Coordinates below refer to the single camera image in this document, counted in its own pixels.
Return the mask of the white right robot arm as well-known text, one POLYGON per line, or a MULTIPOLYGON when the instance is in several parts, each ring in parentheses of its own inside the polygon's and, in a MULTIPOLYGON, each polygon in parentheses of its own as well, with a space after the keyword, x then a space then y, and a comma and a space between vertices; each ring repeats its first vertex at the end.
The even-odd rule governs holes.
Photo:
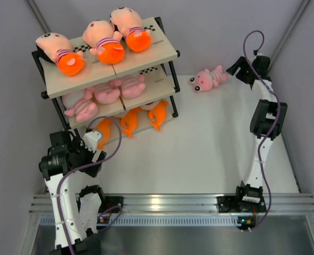
POLYGON ((236 187, 235 196, 229 197, 229 209, 243 213, 265 213, 263 185, 268 188, 265 163, 274 140, 281 134, 287 112, 287 104, 275 95, 271 78, 267 76, 270 58, 258 54, 249 65, 241 56, 227 69, 230 75, 250 86, 259 97, 250 122, 250 133, 254 136, 254 153, 245 179, 236 187))

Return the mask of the boy doll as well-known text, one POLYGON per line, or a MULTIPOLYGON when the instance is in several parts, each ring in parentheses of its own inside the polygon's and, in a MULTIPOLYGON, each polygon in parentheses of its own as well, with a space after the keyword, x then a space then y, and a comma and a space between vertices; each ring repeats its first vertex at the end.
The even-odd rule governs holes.
POLYGON ((96 20, 88 24, 83 32, 83 41, 90 47, 93 56, 105 64, 117 64, 125 56, 121 44, 122 34, 106 20, 96 20))
POLYGON ((110 22, 133 52, 142 52, 151 46, 151 32, 143 27, 142 19, 135 10, 128 7, 116 8, 110 14, 110 22))

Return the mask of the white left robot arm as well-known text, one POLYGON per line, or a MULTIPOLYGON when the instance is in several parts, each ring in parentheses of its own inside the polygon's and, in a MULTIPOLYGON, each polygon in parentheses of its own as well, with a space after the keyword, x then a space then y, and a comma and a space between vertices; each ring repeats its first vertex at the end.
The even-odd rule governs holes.
POLYGON ((97 215, 106 208, 107 200, 95 178, 106 153, 102 151, 93 164, 101 139, 98 131, 89 131, 82 138, 70 131, 50 134, 52 145, 39 169, 53 206, 56 236, 51 254, 101 253, 97 215))

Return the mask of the boy doll table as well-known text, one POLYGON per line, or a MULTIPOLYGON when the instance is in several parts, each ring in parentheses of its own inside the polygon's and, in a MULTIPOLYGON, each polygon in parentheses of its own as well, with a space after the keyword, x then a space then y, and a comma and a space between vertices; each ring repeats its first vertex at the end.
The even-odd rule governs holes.
POLYGON ((36 39, 39 56, 53 63, 69 77, 78 74, 85 65, 83 52, 74 52, 70 41, 62 34, 49 32, 36 39))

